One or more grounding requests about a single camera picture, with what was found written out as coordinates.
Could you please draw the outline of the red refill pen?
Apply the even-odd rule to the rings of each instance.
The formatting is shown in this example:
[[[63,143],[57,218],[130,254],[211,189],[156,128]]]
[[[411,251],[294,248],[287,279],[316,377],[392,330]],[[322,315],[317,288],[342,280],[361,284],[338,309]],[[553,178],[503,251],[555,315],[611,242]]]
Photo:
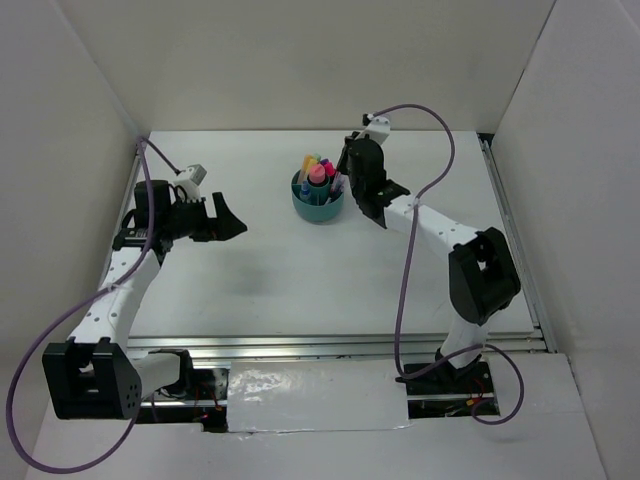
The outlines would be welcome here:
[[[345,184],[340,182],[334,191],[334,197],[339,198],[344,192]]]

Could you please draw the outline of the pink bottle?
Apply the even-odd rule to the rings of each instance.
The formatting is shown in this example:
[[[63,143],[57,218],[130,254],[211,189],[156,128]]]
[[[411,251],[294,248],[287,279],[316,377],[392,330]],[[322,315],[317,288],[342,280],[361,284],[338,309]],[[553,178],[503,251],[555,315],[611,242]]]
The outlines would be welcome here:
[[[324,166],[316,164],[310,168],[307,181],[310,185],[320,186],[325,182],[326,178],[327,176]]]

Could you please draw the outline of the yellow highlighter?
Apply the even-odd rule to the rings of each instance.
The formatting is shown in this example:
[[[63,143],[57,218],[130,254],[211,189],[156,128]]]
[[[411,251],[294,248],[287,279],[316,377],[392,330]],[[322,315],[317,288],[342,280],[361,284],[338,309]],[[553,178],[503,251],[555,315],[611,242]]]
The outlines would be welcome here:
[[[310,162],[311,162],[311,160],[313,158],[314,158],[313,155],[306,155],[304,157],[304,160],[303,160],[303,163],[302,163],[302,167],[301,167],[301,169],[299,171],[299,176],[298,176],[298,183],[299,184],[302,184],[302,182],[307,179],[308,172],[310,170],[309,169],[309,165],[310,165]]]

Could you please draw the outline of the blue cap spray bottle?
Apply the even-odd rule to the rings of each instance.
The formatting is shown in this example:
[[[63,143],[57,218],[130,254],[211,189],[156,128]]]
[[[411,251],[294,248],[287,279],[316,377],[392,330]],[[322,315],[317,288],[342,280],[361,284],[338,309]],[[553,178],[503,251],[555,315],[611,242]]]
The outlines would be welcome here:
[[[304,180],[301,184],[299,199],[305,204],[309,204],[311,202],[311,189],[309,183],[306,180]]]

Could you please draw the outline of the red gel pen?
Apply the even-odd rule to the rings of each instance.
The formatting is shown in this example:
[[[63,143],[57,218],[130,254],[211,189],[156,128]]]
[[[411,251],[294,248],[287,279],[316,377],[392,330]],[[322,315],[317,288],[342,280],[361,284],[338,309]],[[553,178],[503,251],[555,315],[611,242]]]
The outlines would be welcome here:
[[[331,187],[330,187],[331,192],[335,192],[339,188],[341,176],[342,174],[339,171],[335,172],[335,175],[331,180]]]

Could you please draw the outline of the blue refill pen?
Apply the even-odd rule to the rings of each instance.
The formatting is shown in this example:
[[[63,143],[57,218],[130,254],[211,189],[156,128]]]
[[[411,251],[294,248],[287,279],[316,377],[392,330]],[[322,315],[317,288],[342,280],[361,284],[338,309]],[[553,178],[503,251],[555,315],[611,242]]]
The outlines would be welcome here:
[[[342,183],[337,184],[334,188],[330,190],[329,197],[327,199],[327,204],[330,204],[336,201],[343,193],[344,185]]]

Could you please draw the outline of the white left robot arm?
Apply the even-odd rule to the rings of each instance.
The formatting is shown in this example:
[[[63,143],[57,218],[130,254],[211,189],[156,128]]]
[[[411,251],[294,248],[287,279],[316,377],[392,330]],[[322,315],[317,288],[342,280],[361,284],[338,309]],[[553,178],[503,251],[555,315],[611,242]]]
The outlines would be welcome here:
[[[185,198],[184,186],[166,180],[139,182],[134,203],[112,243],[109,270],[86,317],[64,342],[49,344],[42,364],[58,418],[133,418],[158,390],[176,399],[196,390],[197,374],[186,350],[157,349],[139,359],[127,354],[130,332],[144,296],[175,241],[227,241],[246,225],[220,192]]]

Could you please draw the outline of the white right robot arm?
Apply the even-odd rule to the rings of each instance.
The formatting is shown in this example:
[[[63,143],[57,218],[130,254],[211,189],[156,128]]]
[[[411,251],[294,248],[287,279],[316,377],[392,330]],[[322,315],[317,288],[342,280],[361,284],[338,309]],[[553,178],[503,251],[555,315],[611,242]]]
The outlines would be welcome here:
[[[489,320],[506,309],[521,291],[505,235],[495,227],[479,230],[456,222],[421,203],[421,197],[449,173],[456,147],[444,171],[417,194],[387,177],[384,152],[373,135],[355,132],[344,139],[338,171],[349,179],[351,194],[365,217],[384,229],[408,235],[408,247],[394,331],[394,361],[400,377],[409,380],[436,369],[448,392],[460,391],[471,379],[470,366],[486,347]],[[454,311],[449,332],[437,351],[436,363],[417,373],[404,371],[400,340],[408,282],[416,241],[447,264],[449,301]]]

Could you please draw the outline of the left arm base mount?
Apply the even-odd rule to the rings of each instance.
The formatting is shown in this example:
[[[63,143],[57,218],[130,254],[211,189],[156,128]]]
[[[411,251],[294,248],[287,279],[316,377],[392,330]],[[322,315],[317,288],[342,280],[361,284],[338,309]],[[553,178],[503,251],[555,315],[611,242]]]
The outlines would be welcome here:
[[[226,433],[229,368],[195,368],[185,387],[162,388],[144,400],[138,425],[188,424]]]

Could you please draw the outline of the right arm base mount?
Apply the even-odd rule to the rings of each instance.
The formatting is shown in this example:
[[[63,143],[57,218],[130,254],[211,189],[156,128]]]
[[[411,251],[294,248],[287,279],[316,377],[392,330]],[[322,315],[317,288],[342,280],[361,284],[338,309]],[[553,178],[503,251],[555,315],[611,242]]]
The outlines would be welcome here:
[[[469,417],[477,405],[479,416],[500,414],[489,364],[479,360],[454,379],[444,367],[413,380],[398,376],[405,387],[410,419]]]

